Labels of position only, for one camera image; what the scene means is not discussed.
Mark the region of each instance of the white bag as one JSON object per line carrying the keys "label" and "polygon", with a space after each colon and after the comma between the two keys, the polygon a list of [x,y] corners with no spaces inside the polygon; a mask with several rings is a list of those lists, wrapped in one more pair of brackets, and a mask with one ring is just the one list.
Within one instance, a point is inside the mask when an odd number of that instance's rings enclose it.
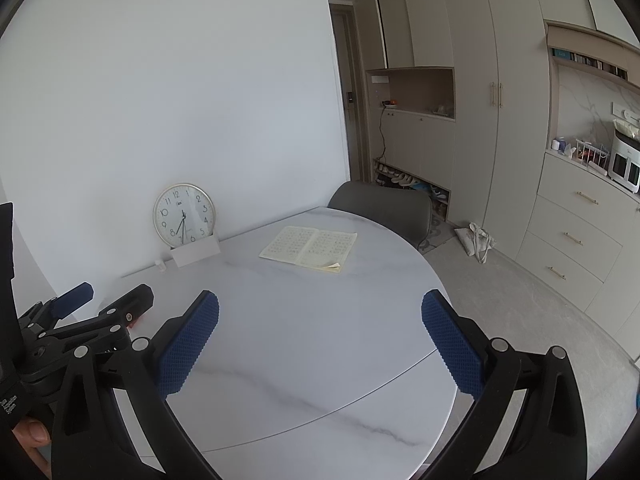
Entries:
{"label": "white bag", "polygon": [[456,229],[456,234],[469,256],[476,255],[481,264],[486,263],[486,256],[495,240],[484,229],[471,222],[469,228]]}

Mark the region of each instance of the notebook page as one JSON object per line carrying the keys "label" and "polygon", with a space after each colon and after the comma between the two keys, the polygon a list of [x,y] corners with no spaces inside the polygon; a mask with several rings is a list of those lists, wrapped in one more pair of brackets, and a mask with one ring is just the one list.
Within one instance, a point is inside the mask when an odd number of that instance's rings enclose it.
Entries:
{"label": "notebook page", "polygon": [[287,226],[260,253],[260,257],[295,264],[311,238],[318,232],[318,229],[313,227]]}
{"label": "notebook page", "polygon": [[302,253],[298,264],[302,267],[340,272],[356,236],[356,233],[320,231]]}

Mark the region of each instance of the cabinet handle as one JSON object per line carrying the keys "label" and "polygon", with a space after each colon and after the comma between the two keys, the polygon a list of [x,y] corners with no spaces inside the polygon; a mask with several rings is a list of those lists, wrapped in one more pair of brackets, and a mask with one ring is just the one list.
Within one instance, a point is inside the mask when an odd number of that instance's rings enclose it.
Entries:
{"label": "cabinet handle", "polygon": [[560,278],[562,278],[563,280],[566,281],[566,277],[564,274],[560,274],[557,270],[555,270],[553,267],[547,267],[547,269],[549,269],[552,273],[558,275]]}
{"label": "cabinet handle", "polygon": [[584,245],[580,240],[578,240],[578,238],[574,238],[572,237],[569,233],[562,233],[564,236],[566,236],[567,238],[569,238],[570,240],[573,240],[575,243],[577,243],[578,245]]}
{"label": "cabinet handle", "polygon": [[582,198],[587,199],[589,202],[594,203],[595,205],[600,205],[600,202],[598,202],[597,200],[594,200],[593,198],[591,198],[590,196],[586,196],[583,192],[581,191],[576,191],[576,193],[578,195],[580,195]]}

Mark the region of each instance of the table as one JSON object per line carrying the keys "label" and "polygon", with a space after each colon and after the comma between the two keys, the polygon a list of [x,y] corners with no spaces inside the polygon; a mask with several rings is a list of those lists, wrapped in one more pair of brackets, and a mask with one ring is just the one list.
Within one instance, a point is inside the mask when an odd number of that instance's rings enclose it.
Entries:
{"label": "table", "polygon": [[[258,257],[287,225],[356,232],[342,272]],[[108,301],[146,283],[154,307],[131,336],[152,336],[201,290],[220,322],[178,394],[167,401],[226,479],[406,479],[436,444],[456,386],[422,324],[425,292],[446,292],[407,242],[327,208],[221,242],[222,254],[118,280]],[[126,394],[139,454],[157,462]]]}

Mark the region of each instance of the clock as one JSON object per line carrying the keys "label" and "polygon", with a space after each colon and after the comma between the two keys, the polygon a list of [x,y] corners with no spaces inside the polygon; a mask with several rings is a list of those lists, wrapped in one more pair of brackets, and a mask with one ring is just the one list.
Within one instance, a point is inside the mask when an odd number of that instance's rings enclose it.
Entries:
{"label": "clock", "polygon": [[213,202],[203,190],[192,184],[175,184],[156,200],[156,231],[171,248],[211,236],[215,222]]}

